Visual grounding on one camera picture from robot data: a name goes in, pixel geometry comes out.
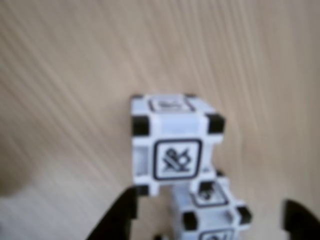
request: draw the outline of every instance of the white cube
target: white cube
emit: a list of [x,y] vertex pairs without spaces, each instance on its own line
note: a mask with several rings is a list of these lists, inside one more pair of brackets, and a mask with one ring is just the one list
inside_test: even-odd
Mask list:
[[136,95],[131,98],[133,181],[140,194],[159,187],[216,178],[214,145],[223,140],[225,119],[194,95]]
[[176,184],[171,204],[176,240],[237,240],[250,227],[251,213],[231,194],[224,176],[200,183],[197,193],[190,193],[187,184]]

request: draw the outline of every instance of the toy cube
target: toy cube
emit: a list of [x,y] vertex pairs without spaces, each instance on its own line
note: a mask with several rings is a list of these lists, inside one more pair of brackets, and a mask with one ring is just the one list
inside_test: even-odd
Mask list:
[[194,95],[131,98],[133,181],[141,195],[190,181],[190,191],[212,180],[214,145],[223,140],[225,119]]
[[175,239],[237,240],[250,227],[248,208],[231,194],[226,177],[200,185],[198,193],[190,193],[187,184],[172,187]]

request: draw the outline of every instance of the wood grain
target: wood grain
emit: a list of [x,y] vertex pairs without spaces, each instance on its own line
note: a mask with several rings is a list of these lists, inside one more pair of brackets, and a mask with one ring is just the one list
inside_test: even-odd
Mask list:
[[[320,216],[320,1],[0,1],[0,239],[83,240],[132,183],[129,96],[196,93],[227,118],[215,166],[284,240]],[[170,232],[140,201],[132,239]]]

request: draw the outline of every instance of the black frame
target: black frame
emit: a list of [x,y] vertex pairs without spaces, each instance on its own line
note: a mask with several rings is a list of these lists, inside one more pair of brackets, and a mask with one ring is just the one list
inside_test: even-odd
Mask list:
[[[157,164],[156,164],[158,145],[161,143],[189,143],[189,142],[192,142],[192,143],[196,142],[199,144],[199,152],[198,152],[196,169],[195,169],[194,175],[187,176],[187,177],[167,177],[167,178],[158,177],[157,176]],[[154,148],[153,148],[153,177],[154,177],[154,179],[159,180],[159,181],[167,181],[167,180],[187,180],[187,179],[193,179],[194,177],[196,177],[199,172],[200,160],[201,160],[201,156],[202,156],[202,146],[203,146],[202,141],[197,138],[166,139],[166,140],[158,140],[157,142],[155,142]]]

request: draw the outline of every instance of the cube symbol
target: cube symbol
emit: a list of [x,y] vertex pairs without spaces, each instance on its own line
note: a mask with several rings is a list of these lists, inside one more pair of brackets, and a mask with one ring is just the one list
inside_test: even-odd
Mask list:
[[154,178],[190,179],[198,174],[202,143],[198,139],[160,140],[154,146]]
[[192,198],[199,207],[223,206],[229,203],[221,186],[213,181],[202,182],[198,193],[193,194]]
[[157,113],[187,113],[194,108],[185,98],[177,97],[155,97],[149,100],[150,108]]
[[201,234],[200,240],[232,240],[232,231],[212,231]]

